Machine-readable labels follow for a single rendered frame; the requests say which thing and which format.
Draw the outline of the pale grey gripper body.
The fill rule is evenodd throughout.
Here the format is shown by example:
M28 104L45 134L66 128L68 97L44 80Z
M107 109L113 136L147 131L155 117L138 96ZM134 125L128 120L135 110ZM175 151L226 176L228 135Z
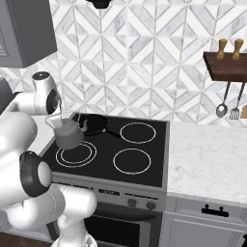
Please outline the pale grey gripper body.
M58 107L52 115L47 116L45 119L45 123L53 129L62 127L63 121L61 108Z

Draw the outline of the grey kettle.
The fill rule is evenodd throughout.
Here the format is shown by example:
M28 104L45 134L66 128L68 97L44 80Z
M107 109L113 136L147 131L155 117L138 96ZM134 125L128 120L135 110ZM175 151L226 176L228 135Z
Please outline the grey kettle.
M72 119L62 119L62 125L54 129L56 145L63 150L77 148L84 140L84 133L88 130L87 120L83 126Z

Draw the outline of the black frying pan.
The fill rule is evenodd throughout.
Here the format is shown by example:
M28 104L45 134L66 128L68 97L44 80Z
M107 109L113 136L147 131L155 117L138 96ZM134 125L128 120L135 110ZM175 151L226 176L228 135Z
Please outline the black frying pan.
M83 124L87 125L87 130L84 132L85 136L94 136L101 133L107 133L116 138L121 138L121 135L119 133L113 132L108 129L109 120L102 115L78 114L76 121L80 126L83 126Z

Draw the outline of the dark grey countertop appliance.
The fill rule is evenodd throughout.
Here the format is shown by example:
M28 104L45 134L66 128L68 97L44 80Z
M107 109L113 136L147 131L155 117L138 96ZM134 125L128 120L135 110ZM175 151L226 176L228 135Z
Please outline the dark grey countertop appliance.
M0 77L0 114L13 100L13 91L4 77Z

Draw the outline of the black glass hob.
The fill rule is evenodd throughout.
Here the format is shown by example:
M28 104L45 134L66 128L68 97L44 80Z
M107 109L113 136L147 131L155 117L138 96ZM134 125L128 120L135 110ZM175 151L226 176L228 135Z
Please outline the black glass hob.
M152 187L163 183L170 124L148 119L112 117L108 129L119 133L85 136L80 146L64 151L55 144L43 154L52 171Z

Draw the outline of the black oven door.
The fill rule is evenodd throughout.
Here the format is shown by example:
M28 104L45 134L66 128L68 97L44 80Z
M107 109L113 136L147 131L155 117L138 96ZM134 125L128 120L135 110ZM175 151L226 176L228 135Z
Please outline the black oven door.
M86 230L94 237L98 247L158 247L162 213L154 213L150 221L130 222L93 214L85 219Z

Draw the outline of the grey drawer front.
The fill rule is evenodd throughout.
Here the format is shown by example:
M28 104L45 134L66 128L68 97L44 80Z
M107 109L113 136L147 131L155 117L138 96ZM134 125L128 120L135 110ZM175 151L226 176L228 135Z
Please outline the grey drawer front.
M215 215L203 214L201 209L209 205L212 209L219 209L220 206L227 211L229 217L220 217ZM212 202L196 201L190 199L177 198L175 212L183 213L186 215L198 216L201 218L221 220L225 222L237 223L240 225L247 225L247 208L238 207L238 206L228 206L223 204L216 204Z

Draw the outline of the hanging metal ladle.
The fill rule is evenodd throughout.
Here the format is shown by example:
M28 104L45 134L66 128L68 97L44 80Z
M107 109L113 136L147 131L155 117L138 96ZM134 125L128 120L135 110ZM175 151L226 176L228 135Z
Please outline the hanging metal ladle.
M225 104L227 95L231 86L231 82L227 83L226 91L224 94L223 102L216 107L216 116L218 118L223 118L228 112L228 106Z

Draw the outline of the wooden pepper mill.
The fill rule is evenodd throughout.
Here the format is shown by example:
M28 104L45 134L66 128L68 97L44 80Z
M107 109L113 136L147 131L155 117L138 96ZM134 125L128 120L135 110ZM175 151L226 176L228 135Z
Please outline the wooden pepper mill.
M239 59L239 51L243 43L244 43L244 40L242 39L237 39L234 41L234 51L233 51L233 56L232 56L233 60L236 61Z
M219 40L219 48L218 48L218 52L216 54L217 60L223 60L224 59L224 49L225 49L225 46L227 43L228 43L228 40L226 40L226 39L220 39Z

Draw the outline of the hanging metal spatula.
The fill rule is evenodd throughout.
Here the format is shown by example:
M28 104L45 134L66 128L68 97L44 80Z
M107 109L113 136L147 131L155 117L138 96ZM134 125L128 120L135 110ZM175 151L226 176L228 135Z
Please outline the hanging metal spatula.
M237 102L236 102L237 105L239 104L240 99L242 97L242 94L243 94L243 91L244 91L244 87L245 87L245 83L242 83L240 92L238 94ZM231 120L238 120L239 119L239 109L238 109L237 105L230 112L230 119Z

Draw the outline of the grey cupboard door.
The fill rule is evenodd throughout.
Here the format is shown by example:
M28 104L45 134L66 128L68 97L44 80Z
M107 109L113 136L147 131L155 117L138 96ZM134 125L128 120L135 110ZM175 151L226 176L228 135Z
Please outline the grey cupboard door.
M242 247L247 226L165 212L159 247Z

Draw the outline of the dark wooden wall shelf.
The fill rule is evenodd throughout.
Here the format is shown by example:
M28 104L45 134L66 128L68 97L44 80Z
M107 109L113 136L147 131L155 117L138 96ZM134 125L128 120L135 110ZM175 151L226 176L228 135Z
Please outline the dark wooden wall shelf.
M224 54L222 60L218 60L216 55L216 52L205 52L203 55L212 81L247 83L247 53L241 53L236 61L229 52Z

